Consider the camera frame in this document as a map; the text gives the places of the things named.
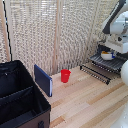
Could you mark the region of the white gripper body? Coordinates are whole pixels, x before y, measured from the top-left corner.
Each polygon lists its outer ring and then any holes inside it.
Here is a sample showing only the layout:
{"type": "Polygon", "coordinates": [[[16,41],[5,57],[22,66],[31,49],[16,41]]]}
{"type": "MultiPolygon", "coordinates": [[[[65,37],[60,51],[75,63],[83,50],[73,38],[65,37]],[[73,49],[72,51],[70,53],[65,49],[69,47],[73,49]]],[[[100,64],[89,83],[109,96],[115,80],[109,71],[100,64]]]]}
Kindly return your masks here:
{"type": "Polygon", "coordinates": [[[128,53],[128,36],[111,34],[107,37],[105,46],[121,54],[128,53]]]}

